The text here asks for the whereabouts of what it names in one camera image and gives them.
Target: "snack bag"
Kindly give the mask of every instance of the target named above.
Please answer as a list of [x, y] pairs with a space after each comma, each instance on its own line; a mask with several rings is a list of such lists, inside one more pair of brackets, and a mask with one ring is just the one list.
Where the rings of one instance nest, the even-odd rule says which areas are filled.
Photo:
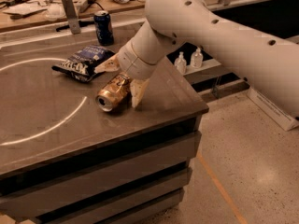
[[100, 73], [119, 69], [119, 65], [113, 63], [113, 56], [115, 56], [115, 53], [109, 49], [99, 45], [89, 45], [77, 51], [62, 63], [54, 65], [52, 69], [65, 73], [80, 82], [88, 83]]

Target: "aluminum can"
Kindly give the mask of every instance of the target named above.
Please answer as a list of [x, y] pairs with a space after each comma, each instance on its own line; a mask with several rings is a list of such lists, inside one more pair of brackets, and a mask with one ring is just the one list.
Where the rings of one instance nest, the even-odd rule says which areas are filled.
[[98, 92], [95, 98], [96, 103], [98, 103], [104, 111], [111, 111], [130, 93], [131, 81], [132, 79], [124, 72], [120, 72]]
[[107, 11], [98, 11], [93, 16], [97, 39], [102, 46], [114, 43], [111, 17]]

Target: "concrete floor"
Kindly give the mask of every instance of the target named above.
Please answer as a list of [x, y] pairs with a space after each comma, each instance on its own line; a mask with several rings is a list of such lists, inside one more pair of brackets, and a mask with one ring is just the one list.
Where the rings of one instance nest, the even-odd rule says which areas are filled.
[[283, 131], [247, 91], [208, 105], [183, 202], [138, 224], [299, 223], [299, 128]]

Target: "white robotic arm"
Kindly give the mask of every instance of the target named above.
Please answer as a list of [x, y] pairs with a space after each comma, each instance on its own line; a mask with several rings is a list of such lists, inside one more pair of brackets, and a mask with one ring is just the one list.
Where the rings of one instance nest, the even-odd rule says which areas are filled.
[[118, 53], [129, 77], [150, 78], [165, 54], [189, 42], [299, 119], [296, 44], [223, 19], [203, 0], [147, 0], [145, 11], [147, 22]]

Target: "plastic bottle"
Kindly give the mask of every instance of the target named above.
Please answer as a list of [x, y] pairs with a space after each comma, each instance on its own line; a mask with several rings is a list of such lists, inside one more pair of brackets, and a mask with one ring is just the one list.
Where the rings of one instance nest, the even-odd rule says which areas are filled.
[[197, 48], [197, 50], [191, 56], [190, 66], [193, 68], [202, 67], [203, 59], [204, 56], [202, 54], [202, 51], [200, 50], [200, 48]]
[[177, 68], [177, 70], [179, 70], [179, 72], [184, 75], [186, 73], [186, 69], [187, 69], [187, 62], [184, 59], [184, 52], [180, 52], [179, 56], [176, 58], [175, 60], [175, 67]]

